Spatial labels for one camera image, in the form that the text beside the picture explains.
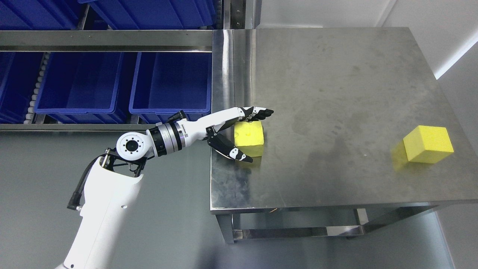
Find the lower shelf bar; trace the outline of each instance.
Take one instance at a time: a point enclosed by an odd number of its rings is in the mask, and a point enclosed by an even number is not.
[[[233,235],[234,240],[244,240],[310,236],[358,236],[364,235],[364,232],[360,225],[352,225],[284,229],[235,229]]]
[[[154,124],[0,124],[0,132],[141,132],[154,126]]]

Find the stainless steel table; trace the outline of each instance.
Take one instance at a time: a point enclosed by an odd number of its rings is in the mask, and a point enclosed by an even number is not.
[[[210,210],[228,243],[363,235],[478,201],[477,156],[408,28],[214,31],[212,104],[275,110],[253,164],[212,152]],[[455,153],[407,163],[401,141],[417,125],[445,126]],[[394,209],[368,219],[376,207]],[[241,229],[233,220],[277,208],[354,209],[357,223]]]

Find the black fingertip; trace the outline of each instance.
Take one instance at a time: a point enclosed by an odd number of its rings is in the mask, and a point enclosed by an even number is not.
[[[243,161],[251,163],[253,161],[253,159],[246,155],[246,157],[243,159]]]

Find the yellow foam block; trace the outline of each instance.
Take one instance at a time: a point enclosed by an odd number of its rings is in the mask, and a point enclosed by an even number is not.
[[[419,125],[403,143],[410,162],[437,163],[454,152],[445,127]]]
[[[264,152],[264,130],[262,123],[238,122],[234,125],[234,144],[251,157],[262,156]]]

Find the silver metal ring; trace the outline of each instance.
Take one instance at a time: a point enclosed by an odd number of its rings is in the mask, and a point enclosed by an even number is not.
[[[158,126],[158,130],[163,137],[164,141],[164,146],[166,147],[166,153],[171,154],[173,153],[174,147],[173,147],[173,140],[171,139],[171,134],[169,133],[169,130],[166,127],[167,124],[162,124]]]
[[[184,129],[180,124],[178,124],[178,122],[175,122],[174,124],[176,125],[176,129],[178,130],[179,139],[181,139],[181,145],[183,146],[183,148],[185,148],[186,147],[186,139],[184,137]]]
[[[179,150],[179,147],[178,147],[178,143],[176,141],[176,136],[174,135],[174,131],[173,131],[173,128],[169,125],[169,124],[164,124],[166,126],[166,128],[168,129],[168,132],[169,132],[169,137],[171,138],[171,142],[173,143],[173,149],[174,151],[178,151]]]

